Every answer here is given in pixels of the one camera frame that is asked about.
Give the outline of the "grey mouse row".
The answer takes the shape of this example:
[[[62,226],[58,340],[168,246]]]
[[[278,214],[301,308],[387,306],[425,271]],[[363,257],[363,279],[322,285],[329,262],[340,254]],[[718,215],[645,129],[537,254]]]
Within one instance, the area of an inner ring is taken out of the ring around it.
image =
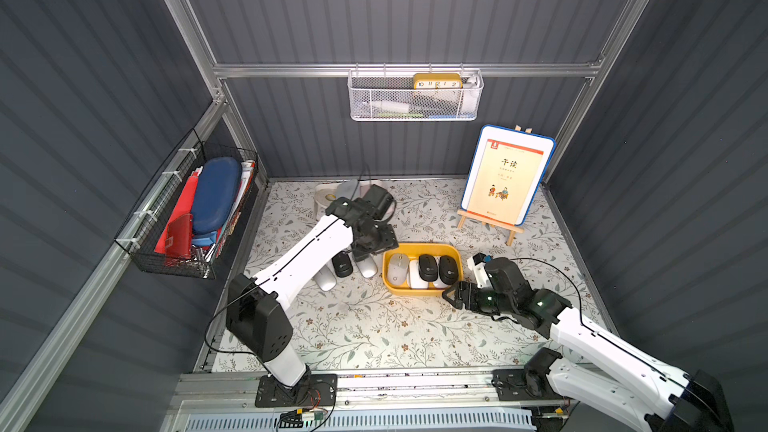
[[[393,254],[387,262],[386,277],[393,287],[401,287],[408,277],[410,259],[402,253]]]

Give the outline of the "white mouse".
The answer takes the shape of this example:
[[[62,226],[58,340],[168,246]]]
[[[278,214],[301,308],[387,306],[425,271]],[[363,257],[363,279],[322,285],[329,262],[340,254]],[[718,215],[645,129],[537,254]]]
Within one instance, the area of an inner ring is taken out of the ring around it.
[[[418,259],[412,259],[409,262],[408,285],[412,290],[426,290],[429,288],[429,282],[420,276],[420,266]]]

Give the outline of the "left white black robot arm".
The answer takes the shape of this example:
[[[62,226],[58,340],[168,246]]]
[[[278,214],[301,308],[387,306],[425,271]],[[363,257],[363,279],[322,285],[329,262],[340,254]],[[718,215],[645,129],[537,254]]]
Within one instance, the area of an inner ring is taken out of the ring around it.
[[[286,389],[310,376],[309,366],[291,345],[293,327],[287,316],[302,288],[340,253],[356,259],[394,250],[398,241],[391,224],[396,200],[379,185],[354,199],[339,197],[316,225],[271,265],[228,284],[223,308],[226,330]]]

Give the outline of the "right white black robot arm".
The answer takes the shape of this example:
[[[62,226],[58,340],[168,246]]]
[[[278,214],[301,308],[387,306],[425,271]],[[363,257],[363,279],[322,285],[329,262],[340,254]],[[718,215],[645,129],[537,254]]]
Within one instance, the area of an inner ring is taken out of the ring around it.
[[[641,351],[588,319],[559,293],[533,288],[518,265],[504,257],[484,259],[477,271],[485,287],[456,281],[442,297],[458,310],[494,321],[509,320],[585,358],[585,369],[562,353],[542,348],[514,384],[530,397],[573,399],[635,431],[732,431],[734,422],[720,382],[699,370],[689,374]]]

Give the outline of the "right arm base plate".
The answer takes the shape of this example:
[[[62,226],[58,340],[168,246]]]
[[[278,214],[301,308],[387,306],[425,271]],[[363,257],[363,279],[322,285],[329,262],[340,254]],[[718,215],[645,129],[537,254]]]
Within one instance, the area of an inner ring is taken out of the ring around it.
[[[501,402],[560,401],[571,404],[571,399],[556,393],[548,382],[523,368],[495,369],[491,373],[491,386]]]

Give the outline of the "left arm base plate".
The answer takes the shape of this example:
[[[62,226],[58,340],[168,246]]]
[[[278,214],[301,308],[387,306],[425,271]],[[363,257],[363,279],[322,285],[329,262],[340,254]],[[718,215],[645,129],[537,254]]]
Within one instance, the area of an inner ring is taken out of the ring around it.
[[[256,408],[311,408],[331,407],[336,403],[337,374],[310,373],[294,386],[286,386],[271,375],[259,379],[254,406]]]

